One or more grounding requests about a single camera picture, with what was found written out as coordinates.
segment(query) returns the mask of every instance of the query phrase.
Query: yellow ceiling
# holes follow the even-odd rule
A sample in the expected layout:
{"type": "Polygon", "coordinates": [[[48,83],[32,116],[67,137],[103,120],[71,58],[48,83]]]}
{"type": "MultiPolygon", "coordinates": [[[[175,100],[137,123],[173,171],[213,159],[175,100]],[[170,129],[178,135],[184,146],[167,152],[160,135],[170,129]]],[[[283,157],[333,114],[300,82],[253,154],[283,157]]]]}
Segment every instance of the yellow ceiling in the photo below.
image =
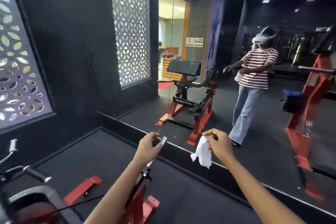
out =
{"type": "Polygon", "coordinates": [[[185,7],[186,2],[184,0],[159,0],[159,17],[165,19],[184,19],[185,7]]]}

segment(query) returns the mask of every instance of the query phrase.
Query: black pad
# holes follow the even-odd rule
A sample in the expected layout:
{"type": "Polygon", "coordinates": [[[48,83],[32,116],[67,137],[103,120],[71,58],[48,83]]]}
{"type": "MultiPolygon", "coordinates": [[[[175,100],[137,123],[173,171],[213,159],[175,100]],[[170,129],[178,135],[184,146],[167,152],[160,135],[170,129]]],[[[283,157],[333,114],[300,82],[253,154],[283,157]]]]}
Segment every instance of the black pad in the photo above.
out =
{"type": "Polygon", "coordinates": [[[181,61],[178,59],[173,59],[170,61],[167,67],[167,71],[189,76],[199,76],[201,74],[201,63],[188,60],[181,61]]]}

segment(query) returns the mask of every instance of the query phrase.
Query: hand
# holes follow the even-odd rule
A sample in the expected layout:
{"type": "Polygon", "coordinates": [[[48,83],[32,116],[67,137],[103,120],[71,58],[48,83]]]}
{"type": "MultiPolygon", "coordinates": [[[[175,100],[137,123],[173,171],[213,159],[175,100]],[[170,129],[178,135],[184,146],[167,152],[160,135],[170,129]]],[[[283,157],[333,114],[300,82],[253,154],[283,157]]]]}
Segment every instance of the hand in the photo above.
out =
{"type": "Polygon", "coordinates": [[[250,73],[253,73],[253,70],[251,68],[244,67],[244,68],[240,69],[239,72],[241,74],[250,74],[250,73]]]}
{"type": "Polygon", "coordinates": [[[159,143],[153,147],[152,143],[159,135],[159,133],[151,132],[140,140],[138,149],[133,158],[134,162],[145,166],[156,158],[162,148],[162,144],[159,143]]]}
{"type": "Polygon", "coordinates": [[[218,129],[210,129],[202,134],[207,137],[213,153],[225,164],[234,157],[232,142],[228,135],[218,129]]]}
{"type": "Polygon", "coordinates": [[[223,69],[223,73],[230,72],[231,70],[232,70],[231,66],[227,66],[226,68],[223,69]]]}

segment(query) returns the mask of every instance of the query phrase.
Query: left hand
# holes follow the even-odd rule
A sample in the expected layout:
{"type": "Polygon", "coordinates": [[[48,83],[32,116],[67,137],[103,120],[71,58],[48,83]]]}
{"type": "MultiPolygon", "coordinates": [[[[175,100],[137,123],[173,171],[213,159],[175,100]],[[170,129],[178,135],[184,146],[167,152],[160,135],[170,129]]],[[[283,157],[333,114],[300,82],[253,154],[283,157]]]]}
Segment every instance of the left hand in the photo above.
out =
{"type": "Polygon", "coordinates": [[[159,135],[159,133],[151,132],[140,140],[138,149],[133,158],[134,162],[145,166],[156,158],[162,148],[162,144],[159,143],[153,147],[152,142],[154,139],[157,139],[159,135]]]}
{"type": "Polygon", "coordinates": [[[239,72],[241,74],[250,74],[250,73],[253,73],[253,70],[251,68],[244,67],[244,68],[240,69],[239,72]]]}

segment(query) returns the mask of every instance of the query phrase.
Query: jeans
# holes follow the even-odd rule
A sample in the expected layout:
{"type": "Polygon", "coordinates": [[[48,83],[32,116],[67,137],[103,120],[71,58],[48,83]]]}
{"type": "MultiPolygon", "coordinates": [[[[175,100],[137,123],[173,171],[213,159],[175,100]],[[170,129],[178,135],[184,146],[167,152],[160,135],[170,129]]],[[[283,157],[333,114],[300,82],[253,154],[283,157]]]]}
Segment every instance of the jeans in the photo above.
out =
{"type": "Polygon", "coordinates": [[[239,96],[233,112],[233,128],[229,134],[233,141],[239,144],[243,142],[263,92],[263,89],[239,85],[239,96]]]}

